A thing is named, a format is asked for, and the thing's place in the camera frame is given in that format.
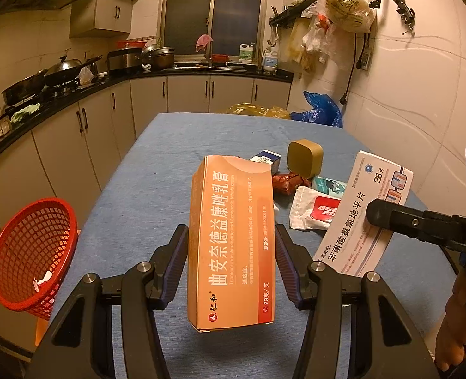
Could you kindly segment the person right hand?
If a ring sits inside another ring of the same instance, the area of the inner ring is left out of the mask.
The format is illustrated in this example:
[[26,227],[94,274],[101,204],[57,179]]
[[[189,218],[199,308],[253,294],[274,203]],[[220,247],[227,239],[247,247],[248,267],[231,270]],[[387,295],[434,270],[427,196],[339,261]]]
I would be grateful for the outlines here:
[[436,338],[435,364],[447,371],[465,357],[466,346],[466,269],[456,277],[445,306],[445,317]]

